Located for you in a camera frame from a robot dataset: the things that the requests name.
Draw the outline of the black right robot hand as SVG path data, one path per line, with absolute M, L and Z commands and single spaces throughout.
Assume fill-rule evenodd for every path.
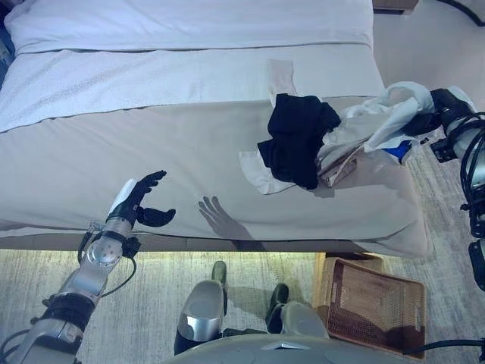
M 430 92 L 433 107 L 415 115 L 403 128 L 405 135 L 415 137 L 441 127 L 448 135 L 460 121 L 474 115 L 477 109 L 468 96 L 457 86 Z

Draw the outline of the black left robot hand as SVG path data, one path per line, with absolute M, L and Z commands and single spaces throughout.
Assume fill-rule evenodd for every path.
M 166 174 L 166 171 L 156 171 L 146 175 L 142 180 L 128 180 L 111 205 L 105 222 L 108 223 L 113 218 L 119 218 L 128 221 L 131 227 L 138 222 L 152 228 L 160 228 L 169 224 L 176 215 L 175 209 L 163 212 L 141 206 L 145 195 L 158 186 L 159 181 Z

